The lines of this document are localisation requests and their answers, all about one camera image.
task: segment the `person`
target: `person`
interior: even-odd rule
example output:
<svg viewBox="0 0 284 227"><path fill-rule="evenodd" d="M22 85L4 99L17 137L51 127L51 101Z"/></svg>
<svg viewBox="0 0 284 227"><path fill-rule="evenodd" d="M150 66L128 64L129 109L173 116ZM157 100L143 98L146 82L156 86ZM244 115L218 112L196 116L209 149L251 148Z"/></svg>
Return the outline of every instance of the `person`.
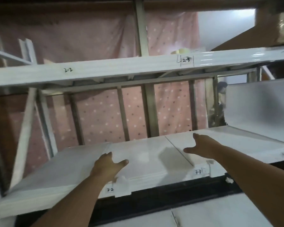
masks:
<svg viewBox="0 0 284 227"><path fill-rule="evenodd" d="M284 170L223 146L209 136L194 133L193 138L196 145L184 152L216 160L274 227L284 227ZM87 227L100 191L127 164L128 160L114 163L111 152L102 155L91 175L32 227Z"/></svg>

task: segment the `left hand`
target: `left hand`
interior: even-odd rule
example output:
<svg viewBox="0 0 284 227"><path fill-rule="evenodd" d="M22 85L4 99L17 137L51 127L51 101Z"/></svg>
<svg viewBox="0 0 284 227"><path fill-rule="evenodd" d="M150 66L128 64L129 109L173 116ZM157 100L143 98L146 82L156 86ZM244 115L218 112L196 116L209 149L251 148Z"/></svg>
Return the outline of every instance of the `left hand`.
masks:
<svg viewBox="0 0 284 227"><path fill-rule="evenodd" d="M128 159L125 159L119 163L114 163L112 156L112 152L102 154L95 162L95 165L91 170L91 176L98 176L103 179L105 183L108 183L112 181L117 173L129 163Z"/></svg>

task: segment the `cardboard box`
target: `cardboard box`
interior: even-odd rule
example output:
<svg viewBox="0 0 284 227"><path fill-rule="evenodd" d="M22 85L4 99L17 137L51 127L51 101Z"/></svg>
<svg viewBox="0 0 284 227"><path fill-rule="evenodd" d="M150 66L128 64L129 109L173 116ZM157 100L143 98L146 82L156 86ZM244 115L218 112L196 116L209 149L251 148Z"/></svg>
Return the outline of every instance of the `cardboard box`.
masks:
<svg viewBox="0 0 284 227"><path fill-rule="evenodd" d="M284 44L284 13L273 15L212 51L271 47Z"/></svg>

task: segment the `hand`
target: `hand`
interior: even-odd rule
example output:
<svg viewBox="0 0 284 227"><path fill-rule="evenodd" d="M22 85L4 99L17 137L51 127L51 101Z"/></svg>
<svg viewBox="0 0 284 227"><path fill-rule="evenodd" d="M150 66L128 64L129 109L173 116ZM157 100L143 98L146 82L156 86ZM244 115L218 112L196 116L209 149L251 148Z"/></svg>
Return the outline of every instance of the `hand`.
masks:
<svg viewBox="0 0 284 227"><path fill-rule="evenodd" d="M184 148L183 151L185 153L196 154L204 158L213 159L216 149L222 146L222 144L207 135L193 133L193 138L196 142L196 146Z"/></svg>
<svg viewBox="0 0 284 227"><path fill-rule="evenodd" d="M128 159L125 159L119 163L114 163L112 156L112 152L102 154L95 162L95 165L91 170L91 176L98 176L103 179L105 183L108 183L112 181L116 174L129 163Z"/></svg>

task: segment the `right hand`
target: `right hand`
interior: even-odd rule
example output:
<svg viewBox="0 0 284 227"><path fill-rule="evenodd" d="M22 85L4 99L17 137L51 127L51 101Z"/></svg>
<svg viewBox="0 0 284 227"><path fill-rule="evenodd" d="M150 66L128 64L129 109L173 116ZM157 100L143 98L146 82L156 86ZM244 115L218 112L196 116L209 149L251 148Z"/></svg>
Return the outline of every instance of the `right hand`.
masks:
<svg viewBox="0 0 284 227"><path fill-rule="evenodd" d="M216 149L222 146L222 144L207 135L193 133L193 139L195 140L196 145L194 147L184 148L183 151L185 153L196 154L204 158L213 159Z"/></svg>

